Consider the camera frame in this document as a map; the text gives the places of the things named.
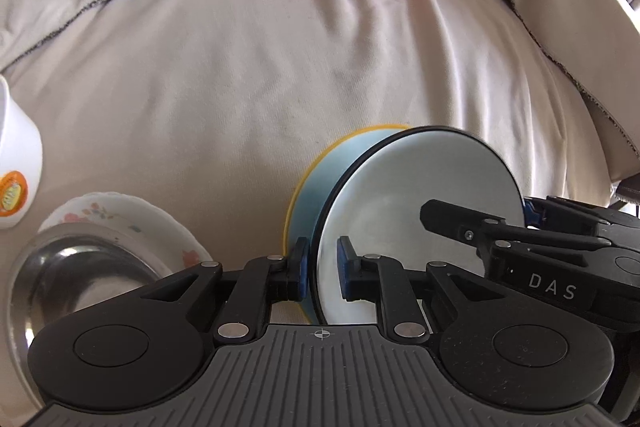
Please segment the white bowl yellow rim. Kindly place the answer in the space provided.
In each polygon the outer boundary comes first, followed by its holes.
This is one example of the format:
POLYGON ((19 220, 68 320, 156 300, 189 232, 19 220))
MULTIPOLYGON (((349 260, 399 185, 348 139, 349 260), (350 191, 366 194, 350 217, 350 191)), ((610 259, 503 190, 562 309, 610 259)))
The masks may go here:
MULTIPOLYGON (((343 136, 326 148, 311 163, 299 180, 288 204, 283 230, 283 256, 294 251, 299 237, 307 239, 311 246, 314 230, 319 222, 322 208, 346 170, 373 145, 389 136, 407 130, 405 124, 380 124, 379 126, 358 129, 343 136)), ((300 304, 309 322, 320 324, 319 312, 316 311, 314 299, 311 297, 310 254, 307 260, 307 295, 300 304)), ((349 303, 342 299, 337 305, 329 305, 324 311, 326 324, 375 324, 375 305, 367 301, 349 303)))

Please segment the blue enamel bowl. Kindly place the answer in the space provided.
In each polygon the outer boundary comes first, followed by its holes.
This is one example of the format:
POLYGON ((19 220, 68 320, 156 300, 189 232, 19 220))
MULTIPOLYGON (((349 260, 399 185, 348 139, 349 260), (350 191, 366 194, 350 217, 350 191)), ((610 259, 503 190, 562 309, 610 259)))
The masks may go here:
POLYGON ((366 150, 334 185, 310 246, 311 297, 320 324, 342 299, 336 242, 348 236, 357 254, 399 260, 410 270, 446 261, 477 275, 483 262, 474 248, 424 229, 421 207, 450 202, 510 225, 525 223, 524 200, 502 158, 461 130, 426 126, 395 133, 366 150))

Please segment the stainless steel bowl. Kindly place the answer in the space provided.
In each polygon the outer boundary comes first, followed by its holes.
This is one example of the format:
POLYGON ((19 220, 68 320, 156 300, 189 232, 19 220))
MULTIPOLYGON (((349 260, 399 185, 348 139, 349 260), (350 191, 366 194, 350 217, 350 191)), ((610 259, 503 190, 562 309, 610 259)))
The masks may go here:
POLYGON ((44 326, 170 273, 151 242, 131 231, 75 222, 29 239, 10 271, 4 329, 11 363, 30 401, 42 404, 27 355, 44 326))

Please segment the white plastic takeaway bowl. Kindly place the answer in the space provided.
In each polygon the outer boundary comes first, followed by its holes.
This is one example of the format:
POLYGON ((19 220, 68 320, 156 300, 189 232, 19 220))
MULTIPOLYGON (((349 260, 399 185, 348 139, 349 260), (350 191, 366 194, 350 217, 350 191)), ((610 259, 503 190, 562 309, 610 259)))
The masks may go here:
POLYGON ((43 147, 36 124, 13 100, 1 77, 1 228, 15 227, 26 215, 38 191, 43 147))

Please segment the floral white plate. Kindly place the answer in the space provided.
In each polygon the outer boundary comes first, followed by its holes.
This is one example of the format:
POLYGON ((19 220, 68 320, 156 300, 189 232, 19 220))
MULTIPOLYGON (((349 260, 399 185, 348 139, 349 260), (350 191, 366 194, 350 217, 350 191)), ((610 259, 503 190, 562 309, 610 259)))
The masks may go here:
POLYGON ((92 223, 134 243, 134 255, 159 277, 212 261, 194 235, 160 207, 132 195, 93 192, 53 210, 38 232, 66 223, 92 223))

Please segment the beige sofa cover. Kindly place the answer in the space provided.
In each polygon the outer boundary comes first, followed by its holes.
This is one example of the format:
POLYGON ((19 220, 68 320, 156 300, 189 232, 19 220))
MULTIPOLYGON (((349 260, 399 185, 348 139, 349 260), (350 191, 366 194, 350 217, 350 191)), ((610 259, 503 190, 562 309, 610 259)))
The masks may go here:
POLYGON ((43 172, 1 270, 67 199, 136 195, 227 267, 278 251, 328 145, 469 131, 523 193, 605 204, 639 169, 626 0, 1 0, 1 72, 43 172))

